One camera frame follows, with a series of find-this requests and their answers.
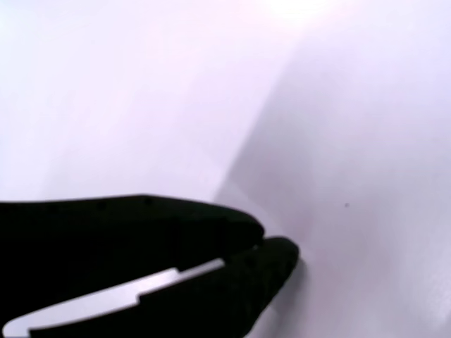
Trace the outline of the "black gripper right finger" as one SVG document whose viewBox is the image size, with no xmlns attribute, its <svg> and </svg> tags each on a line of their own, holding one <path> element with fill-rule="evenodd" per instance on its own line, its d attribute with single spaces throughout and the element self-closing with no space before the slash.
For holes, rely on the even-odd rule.
<svg viewBox="0 0 451 338">
<path fill-rule="evenodd" d="M 31 337 L 245 337 L 290 278 L 299 247 L 284 237 L 233 256 L 222 268 L 139 297 L 136 306 Z"/>
</svg>

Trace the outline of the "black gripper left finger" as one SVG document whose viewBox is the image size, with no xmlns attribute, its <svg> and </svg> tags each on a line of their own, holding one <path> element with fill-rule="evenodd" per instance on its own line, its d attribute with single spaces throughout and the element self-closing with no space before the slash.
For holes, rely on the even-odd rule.
<svg viewBox="0 0 451 338">
<path fill-rule="evenodd" d="M 262 242 L 253 216 L 148 195 L 1 204 L 1 323 Z"/>
</svg>

